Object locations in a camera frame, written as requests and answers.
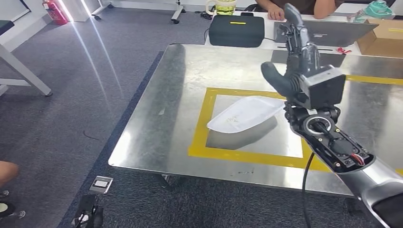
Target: white plastic container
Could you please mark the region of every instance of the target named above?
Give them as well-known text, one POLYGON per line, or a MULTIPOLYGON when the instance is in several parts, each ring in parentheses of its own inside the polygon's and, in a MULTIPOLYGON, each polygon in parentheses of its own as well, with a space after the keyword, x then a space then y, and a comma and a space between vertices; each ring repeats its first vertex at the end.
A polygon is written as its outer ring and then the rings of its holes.
POLYGON ((284 101, 265 96, 247 96, 214 117, 207 127, 221 133, 238 133, 261 124, 284 108, 284 101))

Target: red fire extinguisher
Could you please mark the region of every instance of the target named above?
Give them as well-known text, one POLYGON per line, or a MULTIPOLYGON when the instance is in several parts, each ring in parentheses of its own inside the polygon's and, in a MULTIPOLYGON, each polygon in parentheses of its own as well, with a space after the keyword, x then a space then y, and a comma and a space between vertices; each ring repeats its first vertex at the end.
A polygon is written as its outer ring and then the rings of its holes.
POLYGON ((65 25, 68 20, 64 16, 63 12, 59 9, 55 0, 44 0, 43 7, 45 7, 49 16, 53 19, 57 25, 65 25))

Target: wire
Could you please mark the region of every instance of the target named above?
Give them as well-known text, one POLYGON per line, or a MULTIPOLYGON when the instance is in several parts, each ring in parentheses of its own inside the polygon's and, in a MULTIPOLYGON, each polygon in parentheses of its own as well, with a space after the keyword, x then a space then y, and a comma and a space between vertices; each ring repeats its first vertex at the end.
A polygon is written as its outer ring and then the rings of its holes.
POLYGON ((308 228, 312 228, 311 225, 311 219, 308 216, 308 211, 307 211, 307 203, 305 202, 305 188, 307 185, 307 175, 309 171, 309 167, 311 166, 312 159, 314 158, 315 154, 312 153, 311 156, 308 159, 307 167, 305 168, 304 172, 304 178, 302 179, 302 204, 304 206, 304 217, 305 217, 305 222, 307 224, 308 228))
POLYGON ((353 158, 356 162, 358 162, 359 166, 365 165, 365 161, 360 155, 353 153, 350 155, 350 157, 353 158))
MULTIPOLYGON (((215 10, 215 5, 211 8, 210 12, 214 12, 215 10)), ((200 13, 200 17, 207 19, 207 20, 212 20, 213 16, 208 14, 206 11, 195 11, 194 13, 200 13)))
POLYGON ((206 37, 206 32, 209 30, 210 28, 208 28, 208 29, 206 29, 205 31, 204 31, 204 35, 203 35, 203 37, 204 37, 204 42, 206 42, 206 39, 207 39, 207 37, 206 37))
POLYGON ((84 135, 85 137, 87 137, 87 138, 90 138, 90 139, 99 140, 99 139, 97 139, 97 138, 88 136, 88 135, 86 134, 86 131, 85 131, 85 130, 83 130, 83 135, 84 135))
POLYGON ((78 223, 77 223, 76 227, 74 227, 74 228, 79 228, 79 227, 81 227, 80 224, 81 224, 81 222, 83 221, 84 216, 85 216, 85 210, 81 213, 81 218, 80 218, 80 220, 78 220, 78 223))

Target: person's knee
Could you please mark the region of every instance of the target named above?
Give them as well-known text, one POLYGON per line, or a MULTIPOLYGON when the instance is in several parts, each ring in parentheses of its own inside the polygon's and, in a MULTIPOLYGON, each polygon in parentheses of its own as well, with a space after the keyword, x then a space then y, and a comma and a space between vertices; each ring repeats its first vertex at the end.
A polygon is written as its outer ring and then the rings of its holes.
POLYGON ((0 185, 15 178, 18 175, 18 172, 18 165, 7 161, 0 161, 0 185))

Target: gray carpet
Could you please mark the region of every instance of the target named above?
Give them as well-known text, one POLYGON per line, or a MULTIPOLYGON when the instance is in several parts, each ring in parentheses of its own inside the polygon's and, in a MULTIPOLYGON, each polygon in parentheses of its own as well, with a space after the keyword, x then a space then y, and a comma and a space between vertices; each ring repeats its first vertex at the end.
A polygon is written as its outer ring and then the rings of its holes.
MULTIPOLYGON (((0 160, 21 168, 5 189, 27 212, 0 227, 69 227, 63 216, 72 213, 67 209, 159 51, 170 43, 203 43, 209 21, 189 12, 173 25, 171 15, 104 11, 94 24, 110 60, 91 21, 74 23, 76 30, 48 25, 13 52, 54 94, 12 87, 0 97, 0 160)), ((0 64, 0 77, 15 75, 0 64)), ((169 192, 150 174, 97 172, 115 179, 100 201, 105 228, 304 227, 299 193, 191 178, 169 192)), ((369 227, 364 216, 346 213, 343 198, 309 195, 308 201, 314 227, 369 227)))

